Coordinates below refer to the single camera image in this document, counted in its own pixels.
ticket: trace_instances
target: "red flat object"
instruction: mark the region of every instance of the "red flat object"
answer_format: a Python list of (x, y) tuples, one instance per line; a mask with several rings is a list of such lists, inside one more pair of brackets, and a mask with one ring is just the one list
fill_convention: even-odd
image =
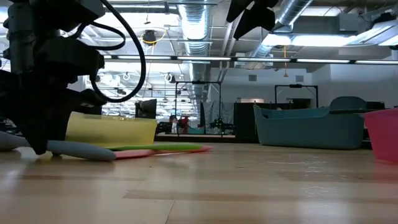
[(200, 149), (192, 149), (192, 150), (179, 150), (179, 151), (156, 151), (155, 154), (169, 154), (169, 153), (197, 153), (197, 152), (208, 152), (213, 149), (213, 146), (203, 146)]
[(118, 151), (114, 153), (116, 155), (116, 160), (121, 160), (121, 159), (137, 159), (137, 158), (153, 156), (155, 154), (155, 151), (150, 149), (139, 149), (139, 150)]

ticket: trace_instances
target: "green flat object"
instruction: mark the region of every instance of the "green flat object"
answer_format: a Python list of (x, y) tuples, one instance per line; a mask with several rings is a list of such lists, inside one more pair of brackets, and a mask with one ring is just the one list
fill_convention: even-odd
[(152, 145), (143, 145), (143, 146), (116, 146), (116, 147), (107, 147), (107, 149), (112, 151), (125, 151), (125, 150), (138, 150), (138, 149), (151, 149), (155, 151), (187, 151), (187, 150), (201, 149), (202, 147), (203, 145), (201, 144), (182, 143), (182, 144), (152, 144)]

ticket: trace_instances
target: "yellow bin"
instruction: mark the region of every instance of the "yellow bin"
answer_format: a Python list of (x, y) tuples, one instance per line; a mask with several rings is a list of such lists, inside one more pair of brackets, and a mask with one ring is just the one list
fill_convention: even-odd
[(101, 147), (153, 144), (155, 119), (72, 113), (66, 140)]

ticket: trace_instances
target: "pink bin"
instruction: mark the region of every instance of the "pink bin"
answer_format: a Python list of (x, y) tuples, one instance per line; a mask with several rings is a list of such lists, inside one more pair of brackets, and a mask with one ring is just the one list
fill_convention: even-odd
[(398, 162), (398, 108), (366, 113), (365, 125), (374, 156)]

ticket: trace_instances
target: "wooden table surface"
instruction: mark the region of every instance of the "wooden table surface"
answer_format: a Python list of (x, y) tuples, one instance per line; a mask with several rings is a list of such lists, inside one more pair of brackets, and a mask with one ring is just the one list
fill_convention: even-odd
[(398, 223), (398, 165), (371, 151), (213, 145), (113, 163), (2, 153), (0, 223)]

